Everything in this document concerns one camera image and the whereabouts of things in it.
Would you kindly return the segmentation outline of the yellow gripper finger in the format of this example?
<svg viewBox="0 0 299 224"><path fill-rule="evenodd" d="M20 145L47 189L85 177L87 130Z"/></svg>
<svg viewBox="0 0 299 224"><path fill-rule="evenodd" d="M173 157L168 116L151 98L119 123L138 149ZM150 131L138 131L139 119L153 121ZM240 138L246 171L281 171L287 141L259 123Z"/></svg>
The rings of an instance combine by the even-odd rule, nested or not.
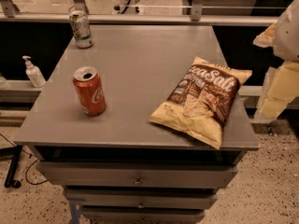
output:
<svg viewBox="0 0 299 224"><path fill-rule="evenodd" d="M276 29L276 24L275 23L271 24L262 33L260 33L254 38L253 44L261 48L272 47L274 36L275 36L275 29Z"/></svg>
<svg viewBox="0 0 299 224"><path fill-rule="evenodd" d="M274 121L299 96L299 62L285 61L265 74L254 121Z"/></svg>

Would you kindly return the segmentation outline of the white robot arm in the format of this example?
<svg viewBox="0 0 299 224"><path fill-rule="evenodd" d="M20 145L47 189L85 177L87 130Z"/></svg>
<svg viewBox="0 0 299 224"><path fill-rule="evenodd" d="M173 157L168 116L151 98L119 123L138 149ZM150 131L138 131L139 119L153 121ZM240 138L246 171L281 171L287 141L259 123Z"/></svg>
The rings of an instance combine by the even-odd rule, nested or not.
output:
<svg viewBox="0 0 299 224"><path fill-rule="evenodd" d="M253 44L272 47L274 55L283 60L279 68L268 69L254 114L255 122L270 123L299 96L299 0L293 0L277 22L255 37Z"/></svg>

